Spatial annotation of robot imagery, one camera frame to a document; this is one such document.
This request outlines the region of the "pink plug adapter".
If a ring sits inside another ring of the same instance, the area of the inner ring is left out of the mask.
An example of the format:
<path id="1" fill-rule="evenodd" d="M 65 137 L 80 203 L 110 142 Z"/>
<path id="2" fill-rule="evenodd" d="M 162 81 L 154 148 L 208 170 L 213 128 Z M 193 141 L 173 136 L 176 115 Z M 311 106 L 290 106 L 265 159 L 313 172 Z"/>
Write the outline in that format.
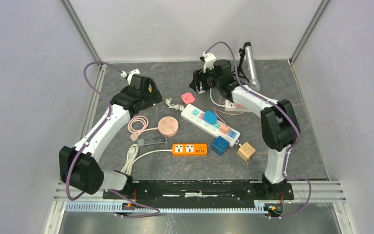
<path id="1" fill-rule="evenodd" d="M 192 104 L 195 101 L 195 97 L 191 92 L 186 92 L 182 94 L 181 99 L 185 105 Z"/>

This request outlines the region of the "long white power strip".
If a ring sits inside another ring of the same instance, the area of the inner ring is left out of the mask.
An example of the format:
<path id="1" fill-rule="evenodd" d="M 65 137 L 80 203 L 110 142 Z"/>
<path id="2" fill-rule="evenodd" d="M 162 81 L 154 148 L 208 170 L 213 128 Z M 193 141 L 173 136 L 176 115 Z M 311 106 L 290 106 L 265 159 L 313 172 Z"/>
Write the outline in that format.
<path id="1" fill-rule="evenodd" d="M 234 145 L 237 145 L 239 143 L 239 137 L 241 135 L 239 131 L 230 126 L 230 131 L 227 135 L 225 135 L 219 131 L 220 125 L 223 122 L 217 119 L 217 122 L 214 125 L 211 125 L 203 120 L 203 115 L 204 111 L 200 110 L 192 104 L 188 104 L 181 112 L 182 118 L 215 138 L 217 138 L 218 136 L 222 136 L 229 142 L 230 147 L 233 147 Z"/>

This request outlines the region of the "pink round power socket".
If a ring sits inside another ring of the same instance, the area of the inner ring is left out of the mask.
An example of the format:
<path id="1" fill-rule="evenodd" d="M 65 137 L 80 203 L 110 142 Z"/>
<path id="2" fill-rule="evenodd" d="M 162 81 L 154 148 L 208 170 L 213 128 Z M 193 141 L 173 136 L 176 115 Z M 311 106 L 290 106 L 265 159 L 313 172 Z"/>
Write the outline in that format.
<path id="1" fill-rule="evenodd" d="M 159 120 L 157 127 L 161 135 L 172 137 L 178 133 L 179 123 L 176 118 L 166 116 Z"/>

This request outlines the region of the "light blue cube adapter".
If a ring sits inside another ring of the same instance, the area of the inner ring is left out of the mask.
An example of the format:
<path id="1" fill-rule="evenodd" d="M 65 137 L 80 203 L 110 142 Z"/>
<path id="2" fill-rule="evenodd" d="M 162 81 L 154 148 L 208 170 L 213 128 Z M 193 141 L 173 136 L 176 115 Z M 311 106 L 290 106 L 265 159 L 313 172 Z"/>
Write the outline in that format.
<path id="1" fill-rule="evenodd" d="M 214 125 L 217 122 L 217 115 L 212 111 L 206 111 L 203 115 L 203 120 L 211 125 Z"/>

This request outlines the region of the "small white power strip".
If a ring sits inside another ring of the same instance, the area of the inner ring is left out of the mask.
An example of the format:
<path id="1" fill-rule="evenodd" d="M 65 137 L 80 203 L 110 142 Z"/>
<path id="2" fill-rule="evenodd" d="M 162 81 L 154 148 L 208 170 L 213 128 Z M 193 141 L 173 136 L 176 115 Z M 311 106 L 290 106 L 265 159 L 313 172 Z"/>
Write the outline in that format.
<path id="1" fill-rule="evenodd" d="M 248 112 L 248 109 L 244 106 L 230 102 L 229 100 L 225 101 L 224 109 L 229 112 Z"/>

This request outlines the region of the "salmon small cube adapter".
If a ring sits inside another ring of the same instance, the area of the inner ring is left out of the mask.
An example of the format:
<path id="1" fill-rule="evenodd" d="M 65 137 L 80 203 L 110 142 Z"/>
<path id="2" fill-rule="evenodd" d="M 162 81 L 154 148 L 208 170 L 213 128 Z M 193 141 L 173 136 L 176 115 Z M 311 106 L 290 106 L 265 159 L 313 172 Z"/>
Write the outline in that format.
<path id="1" fill-rule="evenodd" d="M 228 132 L 230 131 L 230 126 L 228 126 L 228 125 L 222 123 L 222 124 L 220 125 L 219 131 L 220 131 L 221 133 L 227 135 Z"/>

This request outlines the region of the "blue cube socket adapter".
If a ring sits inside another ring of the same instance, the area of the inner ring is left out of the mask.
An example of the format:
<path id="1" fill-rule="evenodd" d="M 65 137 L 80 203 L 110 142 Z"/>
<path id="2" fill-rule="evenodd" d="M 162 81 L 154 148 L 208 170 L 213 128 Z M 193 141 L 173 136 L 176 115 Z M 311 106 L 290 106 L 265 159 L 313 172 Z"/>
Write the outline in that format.
<path id="1" fill-rule="evenodd" d="M 211 150 L 217 155 L 222 156 L 226 149 L 229 147 L 229 142 L 222 136 L 218 136 L 215 141 L 211 144 Z"/>

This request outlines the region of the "beige dragon cube adapter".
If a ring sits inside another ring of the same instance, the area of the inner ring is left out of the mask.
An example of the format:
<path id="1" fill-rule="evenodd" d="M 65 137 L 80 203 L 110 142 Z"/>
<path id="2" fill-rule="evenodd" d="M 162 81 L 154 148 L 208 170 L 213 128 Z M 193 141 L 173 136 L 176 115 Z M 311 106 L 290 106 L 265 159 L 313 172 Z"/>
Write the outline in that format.
<path id="1" fill-rule="evenodd" d="M 239 143 L 239 148 L 237 150 L 238 156 L 244 161 L 249 161 L 250 158 L 255 154 L 256 149 L 250 145 L 248 142 L 244 144 Z"/>

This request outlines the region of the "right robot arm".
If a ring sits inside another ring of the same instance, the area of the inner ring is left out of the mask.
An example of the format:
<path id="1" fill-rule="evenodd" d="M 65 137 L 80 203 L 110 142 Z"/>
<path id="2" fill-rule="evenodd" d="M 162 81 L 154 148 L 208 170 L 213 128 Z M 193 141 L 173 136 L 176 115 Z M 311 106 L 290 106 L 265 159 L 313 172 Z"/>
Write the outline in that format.
<path id="1" fill-rule="evenodd" d="M 201 69 L 193 72 L 189 87 L 195 92 L 217 89 L 225 99 L 239 104 L 261 120 L 262 138 L 269 147 L 268 164 L 262 175 L 262 194 L 276 198 L 286 182 L 286 163 L 292 146 L 300 136 L 299 123 L 292 103 L 267 98 L 233 75 L 231 62 L 226 59 L 205 60 Z"/>

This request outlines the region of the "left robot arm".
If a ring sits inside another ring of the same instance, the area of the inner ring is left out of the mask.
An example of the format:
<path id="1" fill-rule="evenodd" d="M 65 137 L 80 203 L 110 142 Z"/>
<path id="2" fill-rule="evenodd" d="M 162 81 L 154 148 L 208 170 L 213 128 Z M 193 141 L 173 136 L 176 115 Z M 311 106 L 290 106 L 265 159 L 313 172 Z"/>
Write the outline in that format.
<path id="1" fill-rule="evenodd" d="M 133 194 L 129 175 L 104 172 L 98 165 L 101 155 L 114 136 L 140 111 L 162 102 L 163 98 L 152 78 L 130 75 L 129 84 L 110 101 L 99 122 L 73 147 L 59 151 L 60 179 L 66 189 L 74 187 L 93 195 L 99 190 L 114 190 L 121 198 Z"/>

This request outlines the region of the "silver cylindrical flashlight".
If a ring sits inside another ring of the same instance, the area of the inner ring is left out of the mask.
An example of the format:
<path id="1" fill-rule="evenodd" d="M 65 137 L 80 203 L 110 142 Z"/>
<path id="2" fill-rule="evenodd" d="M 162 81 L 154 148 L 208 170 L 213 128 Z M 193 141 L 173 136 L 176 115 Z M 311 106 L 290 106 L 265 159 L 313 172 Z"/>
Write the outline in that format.
<path id="1" fill-rule="evenodd" d="M 245 53 L 245 59 L 247 61 L 247 67 L 248 67 L 248 82 L 249 86 L 256 92 L 260 91 L 260 82 L 257 77 L 256 73 L 256 66 L 255 66 L 255 60 L 253 57 L 253 51 L 252 51 L 252 45 L 251 42 L 245 42 L 243 45 L 244 53 Z"/>

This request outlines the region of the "orange power strip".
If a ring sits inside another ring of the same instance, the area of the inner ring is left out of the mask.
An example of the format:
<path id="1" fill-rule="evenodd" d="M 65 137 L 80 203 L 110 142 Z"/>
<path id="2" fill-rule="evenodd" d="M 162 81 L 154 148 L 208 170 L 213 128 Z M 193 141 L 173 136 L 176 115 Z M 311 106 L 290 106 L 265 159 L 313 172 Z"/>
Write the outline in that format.
<path id="1" fill-rule="evenodd" d="M 208 149 L 204 143 L 173 144 L 171 152 L 174 156 L 206 156 Z"/>

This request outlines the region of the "grey plastic bracket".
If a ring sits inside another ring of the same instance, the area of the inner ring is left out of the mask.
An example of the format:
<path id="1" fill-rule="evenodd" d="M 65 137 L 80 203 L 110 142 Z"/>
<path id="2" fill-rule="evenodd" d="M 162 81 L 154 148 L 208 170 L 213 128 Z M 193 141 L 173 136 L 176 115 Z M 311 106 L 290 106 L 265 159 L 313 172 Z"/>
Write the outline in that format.
<path id="1" fill-rule="evenodd" d="M 150 145 L 158 145 L 158 144 L 168 144 L 168 138 L 163 137 L 160 139 L 154 139 L 154 140 L 144 140 L 144 139 L 138 139 L 137 143 L 138 146 L 150 146 Z"/>

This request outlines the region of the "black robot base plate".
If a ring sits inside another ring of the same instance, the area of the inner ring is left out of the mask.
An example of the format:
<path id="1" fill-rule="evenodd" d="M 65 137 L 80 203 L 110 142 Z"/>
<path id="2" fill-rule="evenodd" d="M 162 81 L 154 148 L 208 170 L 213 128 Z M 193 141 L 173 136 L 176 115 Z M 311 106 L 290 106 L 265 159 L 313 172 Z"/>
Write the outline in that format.
<path id="1" fill-rule="evenodd" d="M 254 201 L 293 200 L 288 182 L 269 189 L 259 180 L 138 180 L 120 193 L 154 208 L 253 208 Z"/>

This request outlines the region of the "aluminium slotted rail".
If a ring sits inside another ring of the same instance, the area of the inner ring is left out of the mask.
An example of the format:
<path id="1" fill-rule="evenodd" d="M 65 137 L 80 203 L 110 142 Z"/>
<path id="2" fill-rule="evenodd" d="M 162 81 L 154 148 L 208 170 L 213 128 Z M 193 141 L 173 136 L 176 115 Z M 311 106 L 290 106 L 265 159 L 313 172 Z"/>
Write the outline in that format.
<path id="1" fill-rule="evenodd" d="M 152 209 L 128 208 L 124 202 L 107 201 L 75 201 L 67 202 L 65 210 L 68 212 L 114 212 L 114 213 L 153 213 Z M 267 214 L 263 203 L 254 203 L 250 208 L 160 208 L 161 213 L 186 214 Z"/>

